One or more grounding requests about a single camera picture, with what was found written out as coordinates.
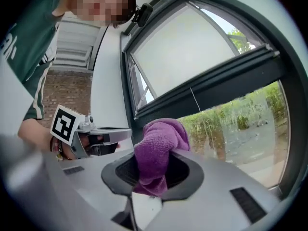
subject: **purple cloth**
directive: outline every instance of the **purple cloth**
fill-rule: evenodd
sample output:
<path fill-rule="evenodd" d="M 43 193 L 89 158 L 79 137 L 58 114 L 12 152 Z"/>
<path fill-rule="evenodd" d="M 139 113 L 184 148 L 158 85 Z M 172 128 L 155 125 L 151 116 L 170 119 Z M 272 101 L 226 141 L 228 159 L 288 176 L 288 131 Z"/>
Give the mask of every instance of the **purple cloth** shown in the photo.
<path fill-rule="evenodd" d="M 140 172 L 139 183 L 134 192 L 160 196 L 167 191 L 165 173 L 169 162 L 169 151 L 189 151 L 187 133 L 175 119 L 158 119 L 145 125 L 143 140 L 136 144 L 135 157 Z"/>

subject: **black window frame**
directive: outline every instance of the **black window frame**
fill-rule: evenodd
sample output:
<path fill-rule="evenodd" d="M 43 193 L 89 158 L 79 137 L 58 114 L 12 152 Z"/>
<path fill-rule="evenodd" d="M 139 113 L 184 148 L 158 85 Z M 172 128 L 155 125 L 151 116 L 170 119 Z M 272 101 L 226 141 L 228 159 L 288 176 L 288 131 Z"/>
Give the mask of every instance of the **black window frame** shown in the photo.
<path fill-rule="evenodd" d="M 175 1 L 165 3 L 160 11 L 156 11 L 148 24 L 163 13 L 163 9 Z M 138 115 L 134 115 L 130 103 L 131 88 L 127 76 L 127 55 L 130 45 L 138 35 L 145 34 L 147 25 L 139 28 L 121 52 L 121 74 L 123 93 L 128 117 L 128 123 L 133 129 L 133 143 L 142 139 L 143 126 L 157 118 L 179 118 L 199 112 L 193 93 L 198 100 L 200 109 L 205 110 L 221 103 L 227 103 L 234 98 L 264 87 L 279 80 L 287 102 L 289 127 L 289 149 L 285 169 L 279 184 L 281 197 L 294 194 L 300 186 L 308 165 L 308 76 L 305 69 L 285 36 L 259 12 L 237 0 L 198 0 L 213 2 L 234 11 L 242 16 L 247 23 L 254 25 L 271 45 L 259 47 L 234 57 L 196 78 L 185 82 L 174 90 L 152 101 Z M 212 74 L 212 82 L 202 78 Z"/>
<path fill-rule="evenodd" d="M 131 56 L 134 55 L 134 51 L 142 45 L 146 40 L 148 40 L 149 36 L 152 36 L 153 31 L 157 29 L 157 25 L 160 25 L 162 23 L 167 23 L 170 20 L 170 16 L 172 16 L 174 13 L 179 11 L 180 9 L 184 7 L 191 7 L 192 9 L 195 9 L 197 13 L 199 13 L 202 17 L 204 17 L 220 34 L 221 36 L 226 40 L 227 44 L 230 46 L 230 49 L 233 51 L 234 55 L 240 55 L 238 50 L 236 49 L 234 43 L 231 41 L 231 39 L 228 37 L 228 35 L 220 28 L 220 26 L 213 21 L 209 16 L 207 16 L 204 12 L 199 11 L 197 8 L 193 8 L 192 2 L 199 3 L 199 5 L 203 2 L 204 6 L 208 6 L 209 11 L 214 10 L 216 13 L 218 12 L 219 14 L 223 14 L 224 17 L 226 15 L 229 15 L 228 20 L 231 21 L 232 23 L 236 24 L 236 26 L 240 26 L 241 30 L 243 30 L 245 33 L 250 35 L 250 38 L 254 38 L 255 40 L 259 41 L 259 45 L 262 46 L 265 43 L 269 43 L 270 47 L 275 50 L 275 47 L 269 42 L 269 40 L 262 34 L 261 31 L 258 29 L 254 28 L 248 21 L 246 21 L 244 18 L 242 18 L 240 15 L 229 11 L 228 8 L 222 8 L 221 5 L 216 4 L 212 1 L 198 1 L 198 0 L 170 0 L 169 2 L 165 2 L 163 6 L 158 7 L 155 11 L 154 14 L 150 17 L 149 22 L 147 23 L 147 30 L 144 30 L 143 28 L 139 28 L 138 30 L 134 30 L 129 36 L 131 37 L 130 41 L 128 44 L 124 47 L 123 51 L 128 53 L 127 58 L 130 58 Z M 150 83 L 147 81 L 146 76 L 142 72 L 142 68 L 138 66 L 138 69 L 140 73 L 143 76 L 143 79 L 145 80 L 147 86 L 149 87 L 149 90 L 154 97 L 154 99 L 157 98 L 157 95 L 155 94 L 155 91 L 151 87 Z M 136 90 L 137 87 L 136 83 L 131 83 L 132 89 Z M 142 93 L 136 93 L 135 96 L 141 96 Z M 135 109 L 134 114 L 136 115 L 138 113 L 142 113 L 144 109 L 147 109 L 147 107 L 141 107 L 141 109 L 137 110 L 136 105 L 132 105 L 133 109 Z"/>

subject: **window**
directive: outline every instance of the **window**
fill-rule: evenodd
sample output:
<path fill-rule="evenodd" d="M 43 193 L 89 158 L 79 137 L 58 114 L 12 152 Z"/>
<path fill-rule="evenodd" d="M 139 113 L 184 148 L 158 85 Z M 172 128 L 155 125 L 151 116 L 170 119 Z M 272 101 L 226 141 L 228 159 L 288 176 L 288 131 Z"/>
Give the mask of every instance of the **window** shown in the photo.
<path fill-rule="evenodd" d="M 133 143 L 147 123 L 179 119 L 195 153 L 238 166 L 281 198 L 295 192 L 307 169 L 308 80 L 263 15 L 235 0 L 170 0 L 122 56 Z"/>
<path fill-rule="evenodd" d="M 279 183 L 289 132 L 278 82 L 179 122 L 193 152 L 235 164 L 268 188 Z"/>
<path fill-rule="evenodd" d="M 195 76 L 262 45 L 261 37 L 220 8 L 193 0 L 176 2 L 128 50 L 129 61 L 138 69 L 129 72 L 135 113 Z M 139 78 L 146 89 L 134 87 Z"/>

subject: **brick wall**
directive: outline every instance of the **brick wall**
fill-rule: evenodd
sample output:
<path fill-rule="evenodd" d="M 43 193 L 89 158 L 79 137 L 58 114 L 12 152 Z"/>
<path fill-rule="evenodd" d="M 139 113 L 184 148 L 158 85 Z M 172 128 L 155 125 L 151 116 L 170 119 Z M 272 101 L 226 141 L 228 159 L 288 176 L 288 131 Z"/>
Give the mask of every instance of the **brick wall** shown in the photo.
<path fill-rule="evenodd" d="M 58 104 L 88 115 L 90 112 L 92 74 L 71 71 L 49 71 L 44 86 L 44 120 L 39 121 L 46 128 L 51 127 Z"/>

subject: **tree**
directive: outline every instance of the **tree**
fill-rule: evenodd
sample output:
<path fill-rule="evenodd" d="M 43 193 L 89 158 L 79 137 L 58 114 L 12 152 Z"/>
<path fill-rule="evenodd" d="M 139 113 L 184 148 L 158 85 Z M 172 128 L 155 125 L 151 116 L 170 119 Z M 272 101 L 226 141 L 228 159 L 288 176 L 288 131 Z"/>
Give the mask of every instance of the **tree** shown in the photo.
<path fill-rule="evenodd" d="M 231 38 L 231 41 L 233 42 L 233 44 L 235 45 L 235 47 L 237 48 L 237 50 L 240 52 L 240 54 L 249 51 L 250 45 L 247 43 L 246 40 L 246 36 L 240 32 L 238 29 L 233 29 L 231 32 L 228 32 L 229 35 L 237 35 L 237 36 L 241 36 L 243 37 L 243 40 L 240 39 L 235 39 L 235 38 Z"/>

